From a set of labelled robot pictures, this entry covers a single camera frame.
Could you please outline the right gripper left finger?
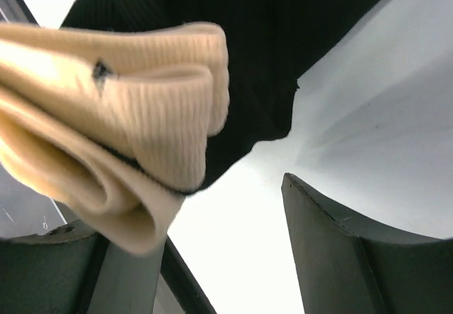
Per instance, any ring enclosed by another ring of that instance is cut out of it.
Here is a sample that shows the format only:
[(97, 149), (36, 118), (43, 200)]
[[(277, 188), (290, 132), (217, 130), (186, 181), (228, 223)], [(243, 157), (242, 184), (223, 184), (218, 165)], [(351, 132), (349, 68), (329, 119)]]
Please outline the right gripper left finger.
[(3, 239), (1, 312), (151, 313), (162, 255), (131, 255), (81, 221)]

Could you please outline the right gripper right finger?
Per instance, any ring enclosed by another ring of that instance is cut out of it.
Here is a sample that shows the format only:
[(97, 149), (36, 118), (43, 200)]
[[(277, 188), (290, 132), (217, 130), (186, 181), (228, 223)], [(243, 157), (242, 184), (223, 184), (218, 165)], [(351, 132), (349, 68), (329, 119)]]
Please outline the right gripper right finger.
[(296, 175), (282, 198), (306, 313), (452, 312), (452, 241), (388, 226)]

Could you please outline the black underwear beige waistband front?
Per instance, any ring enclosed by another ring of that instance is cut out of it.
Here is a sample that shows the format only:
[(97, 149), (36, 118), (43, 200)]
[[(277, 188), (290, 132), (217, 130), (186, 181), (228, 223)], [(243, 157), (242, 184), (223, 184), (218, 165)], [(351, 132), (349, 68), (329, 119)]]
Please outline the black underwear beige waistband front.
[(381, 0), (76, 0), (1, 24), (1, 164), (124, 250), (292, 125), (298, 78)]

